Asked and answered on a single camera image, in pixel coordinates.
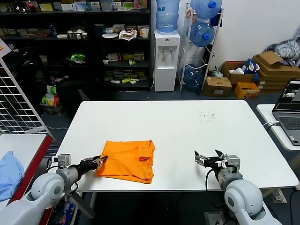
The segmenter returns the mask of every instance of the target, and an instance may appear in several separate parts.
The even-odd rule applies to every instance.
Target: laptop
[[[300,79],[291,79],[272,110],[294,146],[300,146]]]

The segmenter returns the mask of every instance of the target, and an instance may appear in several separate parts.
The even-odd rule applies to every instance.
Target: laptop keyboard
[[[279,119],[287,130],[300,130],[300,118],[279,117]]]

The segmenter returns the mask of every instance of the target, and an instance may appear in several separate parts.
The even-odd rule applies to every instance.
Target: water bottle rack
[[[182,91],[182,86],[185,84],[184,81],[183,81],[184,72],[185,72],[185,68],[186,68],[185,66],[190,66],[190,65],[187,64],[187,58],[196,58],[195,56],[188,57],[188,46],[191,45],[190,43],[192,43],[189,40],[189,36],[191,34],[193,15],[197,15],[195,10],[192,9],[193,13],[191,13],[190,17],[188,17],[187,12],[188,12],[189,9],[190,9],[189,3],[187,3],[186,4],[186,11],[185,11],[184,25],[183,25],[183,37],[182,37],[181,44],[180,44],[180,56],[179,56],[179,64],[178,64],[179,66],[178,66],[178,70],[177,70],[177,78],[180,82],[180,92]],[[215,37],[214,37],[214,40],[212,41],[211,51],[208,49],[208,47],[205,47],[206,50],[210,53],[210,58],[209,58],[208,63],[205,63],[205,61],[202,59],[202,57],[200,57],[201,62],[200,62],[199,67],[191,67],[190,66],[191,68],[194,68],[194,69],[201,69],[204,66],[207,66],[205,74],[204,74],[204,80],[203,80],[203,83],[202,83],[201,90],[203,90],[203,87],[204,87],[204,84],[205,84],[205,79],[207,77],[207,73],[208,73],[208,70],[209,70],[209,67],[210,67],[210,60],[214,56],[214,43],[215,43],[215,41],[218,37],[218,31],[219,31],[219,28],[220,28],[220,25],[221,25],[221,22],[222,22],[222,19],[223,19],[223,12],[224,12],[224,9],[221,9],[221,13],[219,13],[220,19],[218,21],[218,25],[217,25],[217,28],[215,30]]]

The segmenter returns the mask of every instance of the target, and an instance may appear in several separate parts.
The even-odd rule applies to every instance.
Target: orange cloth
[[[152,172],[154,149],[152,141],[106,141],[101,157],[108,156],[108,158],[104,165],[97,169],[96,176],[150,184],[154,176]]]

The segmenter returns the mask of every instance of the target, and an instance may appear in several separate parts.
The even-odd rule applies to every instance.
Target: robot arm
[[[47,208],[58,204],[63,197],[70,197],[72,185],[90,170],[101,167],[107,157],[86,158],[78,165],[68,168],[66,161],[60,161],[56,173],[45,173],[33,183],[31,190],[22,199],[9,204],[0,212],[1,224],[6,225],[38,225]]]
[[[263,202],[260,189],[244,180],[240,170],[240,158],[224,155],[217,151],[218,157],[205,157],[195,151],[195,162],[211,167],[220,188],[225,191],[227,207],[235,214],[240,225],[281,225]]]

